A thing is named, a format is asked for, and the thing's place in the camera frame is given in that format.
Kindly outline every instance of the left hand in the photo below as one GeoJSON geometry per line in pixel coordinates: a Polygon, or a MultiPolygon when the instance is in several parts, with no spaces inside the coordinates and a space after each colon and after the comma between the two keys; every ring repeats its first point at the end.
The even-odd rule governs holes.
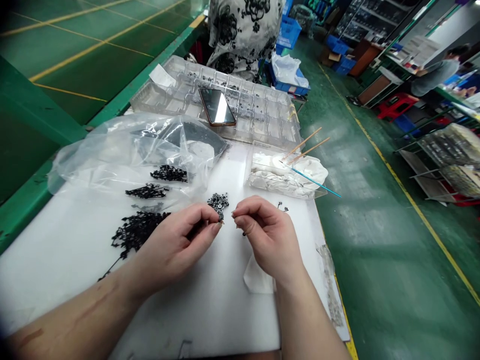
{"type": "Polygon", "coordinates": [[[206,203],[169,215],[135,257],[120,268],[127,295],[145,300],[180,279],[208,250],[221,227],[219,215],[206,203]]]}

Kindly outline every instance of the white plastic bag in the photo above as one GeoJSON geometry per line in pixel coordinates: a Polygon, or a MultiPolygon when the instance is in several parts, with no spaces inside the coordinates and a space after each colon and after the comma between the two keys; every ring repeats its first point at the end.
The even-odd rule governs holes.
{"type": "Polygon", "coordinates": [[[297,70],[302,62],[299,59],[291,57],[289,54],[280,56],[276,53],[271,55],[271,65],[273,72],[278,81],[286,84],[300,86],[302,88],[309,87],[309,81],[304,77],[297,76],[297,70]]]}
{"type": "Polygon", "coordinates": [[[48,189],[54,195],[76,198],[95,192],[108,202],[128,197],[134,207],[162,212],[179,202],[192,202],[207,190],[210,172],[227,146],[187,115],[120,116],[59,151],[48,174],[48,189]],[[186,171],[187,182],[151,177],[161,165],[186,171]],[[138,199],[125,194],[146,183],[167,188],[166,197],[138,199]]]}

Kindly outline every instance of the floral patterned clothing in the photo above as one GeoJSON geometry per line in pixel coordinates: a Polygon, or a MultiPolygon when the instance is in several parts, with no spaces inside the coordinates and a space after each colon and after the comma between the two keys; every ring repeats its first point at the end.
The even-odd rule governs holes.
{"type": "Polygon", "coordinates": [[[207,66],[253,81],[259,60],[271,59],[286,0],[210,0],[207,66]]]}

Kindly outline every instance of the worker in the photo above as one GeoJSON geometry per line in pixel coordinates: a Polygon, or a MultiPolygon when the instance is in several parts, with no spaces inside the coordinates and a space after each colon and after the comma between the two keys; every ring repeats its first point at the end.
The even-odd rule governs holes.
{"type": "MultiPolygon", "coordinates": [[[[232,217],[258,264],[275,279],[282,358],[349,359],[304,267],[289,215],[252,196],[238,203],[232,217]]],[[[221,227],[206,203],[171,214],[130,261],[11,335],[11,349],[29,360],[106,359],[144,301],[184,276],[221,227]]]]}
{"type": "Polygon", "coordinates": [[[445,58],[426,69],[419,68],[413,81],[406,81],[397,89],[398,93],[411,94],[417,98],[426,95],[448,78],[460,67],[460,56],[470,50],[468,44],[454,47],[447,51],[445,58]]]}
{"type": "Polygon", "coordinates": [[[260,82],[259,61],[272,58],[286,0],[210,0],[207,66],[260,82]]]}

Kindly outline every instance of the smartphone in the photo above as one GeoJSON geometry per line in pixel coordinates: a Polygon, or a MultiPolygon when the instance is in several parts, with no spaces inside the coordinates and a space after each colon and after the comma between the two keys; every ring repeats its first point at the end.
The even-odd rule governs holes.
{"type": "Polygon", "coordinates": [[[235,126],[237,124],[221,90],[200,88],[198,91],[210,126],[235,126]]]}

